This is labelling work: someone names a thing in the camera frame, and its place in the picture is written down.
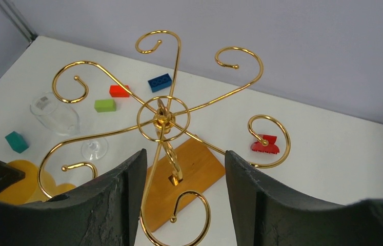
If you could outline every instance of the brown wooden board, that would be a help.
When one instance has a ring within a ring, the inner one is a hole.
[[[225,175],[225,168],[220,161],[206,146],[193,138],[177,147],[175,152],[184,178],[174,186],[169,180],[173,171],[171,164],[165,157],[159,160],[145,209],[145,220],[152,232],[170,219],[176,200],[182,192],[192,190],[203,193]],[[146,181],[151,171],[152,167],[148,169]],[[195,198],[193,195],[185,196],[179,204],[179,211]]]

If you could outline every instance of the gold metal rack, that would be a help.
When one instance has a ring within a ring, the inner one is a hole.
[[[177,76],[179,57],[180,57],[180,51],[181,51],[181,41],[180,41],[179,36],[176,33],[171,32],[171,31],[167,31],[167,30],[153,31],[153,32],[150,32],[150,33],[147,33],[147,34],[141,36],[137,40],[137,42],[135,43],[135,48],[136,48],[136,50],[138,52],[140,52],[142,54],[149,54],[149,53],[154,52],[161,45],[161,43],[162,43],[161,40],[158,40],[158,42],[155,44],[155,46],[152,49],[150,49],[150,50],[142,50],[139,47],[140,42],[144,38],[146,38],[147,36],[150,36],[150,35],[154,35],[154,34],[170,34],[170,35],[174,36],[176,38],[176,40],[177,40],[177,45],[178,46],[177,46],[176,62],[175,62],[175,67],[174,67],[174,72],[173,72],[172,85],[170,87],[170,93],[169,93],[168,96],[157,96],[157,97],[154,97],[154,98],[152,98],[152,99],[150,99],[148,101],[144,101],[140,97],[138,97],[135,93],[133,93],[131,90],[129,90],[127,87],[125,87],[125,85],[122,84],[116,77],[114,77],[114,75],[112,75],[107,69],[105,69],[103,66],[101,66],[101,65],[99,65],[99,64],[97,64],[95,62],[92,62],[92,61],[85,61],[85,60],[76,61],[74,63],[66,65],[65,67],[63,67],[62,69],[60,69],[57,72],[57,74],[55,75],[54,80],[52,82],[52,90],[54,92],[54,95],[59,100],[61,100],[64,103],[73,104],[73,103],[77,103],[79,101],[84,100],[87,97],[88,93],[89,93],[89,87],[87,86],[87,84],[78,75],[74,76],[74,80],[77,81],[84,88],[84,93],[79,98],[76,98],[76,99],[66,99],[66,98],[62,97],[59,94],[59,92],[57,91],[57,81],[58,81],[58,78],[61,76],[61,74],[63,74],[63,72],[65,72],[66,70],[68,70],[71,67],[74,67],[74,66],[77,66],[77,65],[87,64],[87,65],[95,66],[96,68],[98,68],[101,71],[103,71],[116,84],[118,84],[127,93],[129,93],[129,95],[131,95],[132,97],[134,97],[134,99],[136,99],[139,103],[141,103],[142,106],[140,107],[140,109],[139,109],[139,111],[137,113],[137,123],[134,126],[127,127],[127,128],[124,128],[124,129],[121,129],[121,130],[117,130],[117,131],[112,131],[112,132],[105,132],[105,133],[100,133],[100,134],[94,134],[94,135],[88,135],[88,136],[83,136],[83,137],[72,138],[72,139],[68,139],[68,140],[65,140],[65,141],[60,142],[59,144],[57,144],[44,157],[44,159],[43,159],[43,161],[42,161],[42,163],[41,163],[41,165],[39,167],[38,174],[37,174],[37,183],[38,183],[38,185],[40,187],[40,190],[48,198],[51,198],[52,195],[49,194],[45,190],[45,188],[43,187],[41,173],[44,170],[45,164],[48,161],[48,159],[51,157],[51,155],[57,149],[61,148],[62,146],[68,145],[68,144],[71,144],[71,143],[74,143],[74,142],[78,142],[78,141],[84,141],[84,140],[89,140],[89,139],[94,139],[94,138],[118,135],[118,134],[121,134],[121,133],[125,133],[125,132],[128,132],[128,131],[132,131],[132,130],[138,129],[141,132],[141,134],[146,139],[158,143],[157,144],[157,148],[156,148],[156,152],[155,152],[155,157],[154,157],[154,160],[153,160],[153,168],[152,168],[152,171],[151,171],[151,173],[149,175],[149,178],[147,179],[147,182],[146,182],[146,185],[145,185],[145,189],[144,189],[144,193],[143,193],[142,207],[141,207],[141,210],[140,210],[140,222],[142,224],[142,228],[143,228],[143,231],[145,232],[146,236],[148,237],[148,239],[154,245],[157,245],[157,246],[167,246],[166,244],[164,244],[164,243],[160,242],[158,239],[156,239],[153,236],[153,234],[147,229],[147,226],[145,224],[145,204],[146,204],[146,200],[147,200],[147,197],[148,197],[149,190],[151,188],[152,179],[153,179],[153,176],[154,176],[154,173],[155,173],[155,170],[156,170],[156,166],[157,166],[157,163],[158,163],[158,159],[159,159],[159,154],[161,152],[161,148],[164,148],[164,150],[166,152],[166,156],[168,157],[168,161],[172,165],[173,179],[176,182],[179,182],[179,181],[182,180],[183,174],[182,174],[182,171],[181,171],[181,168],[180,168],[180,164],[177,162],[177,157],[176,157],[175,151],[173,150],[172,146],[169,143],[170,141],[179,138],[183,134],[187,134],[188,136],[196,139],[197,141],[201,142],[202,144],[204,144],[208,148],[210,148],[212,150],[215,150],[216,152],[218,152],[220,154],[225,155],[225,151],[224,150],[222,150],[222,149],[220,149],[220,148],[218,148],[218,147],[208,143],[207,141],[201,139],[200,137],[196,136],[195,134],[193,134],[193,133],[191,133],[191,132],[189,132],[187,130],[188,126],[190,124],[190,116],[191,116],[190,113],[195,111],[195,110],[207,107],[207,106],[209,106],[211,104],[214,104],[214,103],[216,103],[216,102],[218,102],[218,101],[220,101],[222,99],[225,99],[225,98],[227,98],[227,97],[229,97],[229,96],[231,96],[231,95],[233,95],[235,93],[238,93],[238,92],[244,90],[245,88],[251,86],[252,84],[257,82],[262,77],[262,74],[264,73],[264,65],[263,65],[261,59],[259,58],[259,56],[257,56],[256,54],[254,54],[253,52],[251,52],[250,50],[245,49],[245,48],[240,48],[240,47],[225,47],[225,48],[222,48],[222,49],[218,50],[215,53],[215,61],[220,66],[227,67],[227,68],[238,69],[239,65],[226,64],[226,63],[223,63],[222,61],[220,61],[220,59],[218,58],[219,55],[221,53],[225,52],[225,51],[228,51],[228,50],[238,50],[238,51],[243,51],[243,52],[245,52],[247,54],[250,54],[251,56],[253,56],[256,59],[256,61],[259,64],[259,73],[257,74],[257,76],[254,79],[252,79],[250,82],[248,82],[244,86],[241,86],[241,87],[239,87],[239,88],[237,88],[237,89],[235,89],[235,90],[233,90],[231,92],[228,92],[228,93],[226,93],[226,94],[224,94],[224,95],[222,95],[222,96],[220,96],[220,97],[218,97],[218,98],[216,98],[214,100],[211,100],[209,102],[206,102],[206,103],[198,105],[198,106],[195,106],[193,108],[189,108],[183,101],[181,101],[179,98],[176,98],[176,97],[173,96],[173,92],[174,92],[175,85],[176,85],[176,76]],[[166,106],[164,105],[162,99],[167,99],[167,105]],[[170,106],[171,106],[172,100],[177,101],[178,103],[180,103],[184,107],[184,110],[179,111],[179,112],[174,112],[174,113],[170,112]],[[149,105],[149,103],[151,103],[153,101],[157,102],[157,109]],[[151,120],[148,120],[148,121],[145,121],[145,122],[140,122],[140,115],[141,115],[143,109],[145,109],[145,108],[149,109],[150,111],[152,111],[154,113],[154,117]],[[186,125],[184,127],[182,127],[182,126],[180,126],[180,125],[178,125],[176,123],[176,117],[180,116],[180,115],[183,115],[183,114],[187,115],[187,123],[186,123]],[[255,116],[253,116],[253,117],[251,117],[249,119],[249,121],[248,121],[248,129],[249,129],[249,132],[261,144],[263,144],[264,146],[267,146],[269,144],[268,141],[263,139],[263,138],[261,138],[253,130],[253,127],[252,127],[253,122],[255,120],[257,120],[257,119],[267,119],[267,120],[270,120],[271,122],[275,123],[281,129],[281,131],[283,132],[283,134],[285,136],[286,148],[285,148],[285,151],[284,151],[283,155],[280,157],[280,159],[275,161],[275,162],[273,162],[273,163],[259,164],[259,163],[250,162],[250,165],[252,165],[254,167],[257,167],[257,168],[273,168],[273,167],[276,167],[276,166],[280,165],[283,161],[285,161],[285,159],[289,155],[289,152],[290,152],[290,149],[291,149],[291,141],[290,141],[289,134],[288,134],[287,130],[285,129],[285,127],[277,119],[275,119],[275,118],[273,118],[273,117],[271,117],[269,115],[255,115]],[[142,127],[146,126],[148,124],[153,124],[155,126],[155,131],[157,133],[158,138],[152,138],[152,137],[150,137],[149,135],[147,135],[143,131]],[[172,137],[166,137],[166,135],[169,134],[170,130],[172,128],[174,128],[174,127],[179,130],[179,133],[176,134],[175,136],[172,136]],[[93,173],[93,178],[97,177],[97,169],[96,169],[95,165],[90,163],[90,162],[87,162],[87,161],[75,163],[75,164],[72,164],[72,165],[64,165],[64,166],[62,166],[62,171],[67,171],[67,170],[71,170],[71,169],[79,168],[79,167],[83,167],[83,166],[89,167],[91,169],[91,171]],[[180,194],[179,197],[176,200],[176,205],[175,205],[175,207],[173,209],[173,213],[172,213],[172,216],[170,218],[170,222],[171,223],[175,223],[176,222],[176,220],[177,220],[176,215],[177,215],[177,211],[178,211],[178,205],[179,205],[181,199],[184,196],[186,196],[186,195],[194,195],[194,196],[198,197],[202,201],[204,206],[205,206],[206,220],[205,220],[205,225],[204,225],[204,227],[202,229],[202,232],[199,234],[199,236],[196,239],[194,239],[192,242],[187,244],[187,245],[197,245],[205,237],[205,235],[206,235],[206,233],[208,231],[208,228],[209,228],[210,220],[211,220],[211,212],[210,212],[210,207],[209,207],[208,201],[205,199],[205,197],[202,194],[200,194],[199,192],[196,192],[196,191],[185,191],[182,194]]]

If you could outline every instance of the toy block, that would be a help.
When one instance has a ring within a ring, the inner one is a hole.
[[[116,111],[116,102],[113,99],[96,100],[95,110],[98,113]]]
[[[111,97],[129,97],[128,92],[118,85],[110,86],[110,95]]]
[[[172,85],[172,79],[170,78],[168,73],[161,75],[160,77],[148,80],[148,82],[152,89],[152,92],[157,92]]]
[[[19,154],[28,149],[27,142],[25,142],[24,138],[15,131],[7,135],[6,140],[10,147]]]

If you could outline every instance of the red block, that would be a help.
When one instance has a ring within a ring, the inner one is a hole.
[[[120,86],[110,86],[110,95],[111,97],[129,97],[128,92]]]

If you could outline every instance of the teal cube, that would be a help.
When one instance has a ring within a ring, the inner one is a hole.
[[[28,149],[27,142],[25,142],[24,138],[15,131],[7,135],[6,140],[10,147],[19,154]]]
[[[116,111],[116,102],[113,99],[104,99],[95,101],[95,110],[100,112],[114,112]]]

